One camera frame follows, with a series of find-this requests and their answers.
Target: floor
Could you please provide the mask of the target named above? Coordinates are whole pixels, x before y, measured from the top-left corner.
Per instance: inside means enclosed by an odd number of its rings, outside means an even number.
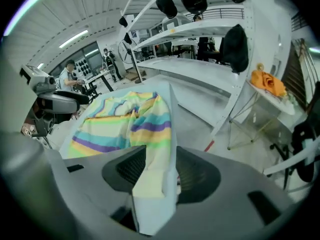
[[[114,90],[129,88],[135,85],[134,82],[130,82],[128,79],[123,79],[116,83],[113,83],[111,77],[107,78],[107,80]],[[97,81],[96,84],[98,93],[109,92],[102,81]],[[212,141],[210,136],[212,127],[184,108],[179,106],[178,109],[180,115],[176,121],[178,145],[204,151]],[[55,125],[52,133],[47,136],[53,149],[60,149],[65,136],[69,133],[69,129],[75,121],[76,119],[72,118],[70,121]],[[248,124],[244,126],[252,134],[256,131]],[[256,142],[250,143],[250,138],[243,134],[238,127],[231,124],[231,143],[229,143],[229,127],[229,122],[226,122],[215,136],[213,145],[207,150],[208,153],[250,165],[261,173],[264,169],[280,162],[279,154],[275,150],[270,150],[272,143],[264,134],[261,134],[261,137]],[[239,143],[246,145],[232,148],[231,150],[227,149],[228,146],[238,145]],[[282,173],[273,175],[270,180],[274,181],[280,188],[283,188],[284,175]],[[308,194],[309,190],[310,185],[301,181],[297,173],[294,172],[289,178],[286,188],[292,200],[295,202],[300,201]]]

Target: purple stripe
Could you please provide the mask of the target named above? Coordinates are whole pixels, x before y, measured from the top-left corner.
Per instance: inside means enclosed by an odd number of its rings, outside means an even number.
[[[80,139],[80,138],[77,138],[76,136],[73,136],[72,139],[77,142],[77,143],[80,143],[92,150],[96,150],[96,151],[99,151],[101,153],[107,153],[107,152],[111,152],[111,151],[115,151],[115,150],[120,150],[121,148],[118,147],[118,146],[101,146],[101,145],[98,145],[98,144],[93,144],[89,141],[86,141],[86,140],[83,140],[83,139]]]
[[[151,122],[144,122],[141,125],[133,125],[131,128],[132,132],[136,132],[141,129],[149,130],[152,132],[161,132],[165,128],[171,128],[171,122],[165,121],[163,124],[153,124]]]

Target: ceiling light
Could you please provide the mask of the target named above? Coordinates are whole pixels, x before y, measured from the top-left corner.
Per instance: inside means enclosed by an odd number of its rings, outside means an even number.
[[[320,50],[317,49],[317,48],[309,48],[309,51],[310,51],[310,52],[313,52],[313,53],[320,54]]]
[[[40,69],[43,65],[44,63],[40,63],[39,66],[37,66],[37,68]]]
[[[18,9],[15,15],[10,20],[9,24],[6,26],[4,31],[4,36],[8,36],[14,29],[18,21],[25,15],[25,13],[39,0],[26,0],[24,4]]]
[[[85,30],[85,31],[82,31],[81,33],[79,34],[76,34],[74,37],[71,37],[68,41],[65,41],[63,44],[61,44],[59,46],[59,48],[63,48],[65,47],[67,44],[69,44],[70,42],[72,42],[73,40],[77,39],[78,37],[81,37],[83,36],[84,34],[88,33],[88,30]]]
[[[93,53],[95,53],[95,52],[97,52],[97,51],[99,51],[99,49],[95,49],[95,50],[93,50],[93,51],[90,51],[89,53],[87,53],[87,54],[84,55],[84,56],[88,57],[90,54],[93,54]]]

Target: person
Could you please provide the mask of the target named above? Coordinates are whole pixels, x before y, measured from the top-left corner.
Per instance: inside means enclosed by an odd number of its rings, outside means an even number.
[[[59,76],[59,88],[63,91],[74,91],[74,86],[82,85],[82,80],[73,80],[72,79],[72,71],[75,69],[75,61],[72,59],[69,59],[65,63],[65,68],[62,70]]]
[[[112,53],[112,51],[108,51],[107,48],[103,49],[103,53],[104,53],[103,59],[105,61],[105,64],[107,65],[107,67],[114,66],[116,76],[119,78],[119,80],[122,80],[123,77],[119,74],[119,70],[118,70],[117,64],[115,62],[115,59],[116,59],[115,55]],[[113,81],[117,82],[115,75],[112,74],[111,76],[112,76]]]
[[[193,21],[199,22],[199,21],[202,21],[202,18],[200,17],[200,15],[195,15],[193,17]],[[208,62],[209,58],[208,58],[208,56],[205,55],[205,52],[207,52],[207,51],[208,51],[208,37],[200,37],[199,43],[198,43],[198,54],[197,54],[196,59],[198,61]]]

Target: ceiling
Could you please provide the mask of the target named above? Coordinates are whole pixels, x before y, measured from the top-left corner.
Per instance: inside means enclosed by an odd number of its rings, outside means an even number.
[[[40,0],[20,19],[11,34],[4,38],[6,58],[13,68],[22,64],[38,66],[45,72],[53,70],[77,50],[97,40],[99,36],[120,28],[119,18],[129,0]],[[173,0],[179,12],[185,13],[181,0]],[[209,5],[230,3],[231,0],[208,0]],[[126,15],[139,14],[150,0],[131,0]],[[152,5],[151,13],[134,29],[147,29],[159,23],[164,15]],[[81,38],[64,48],[66,40],[88,30]]]

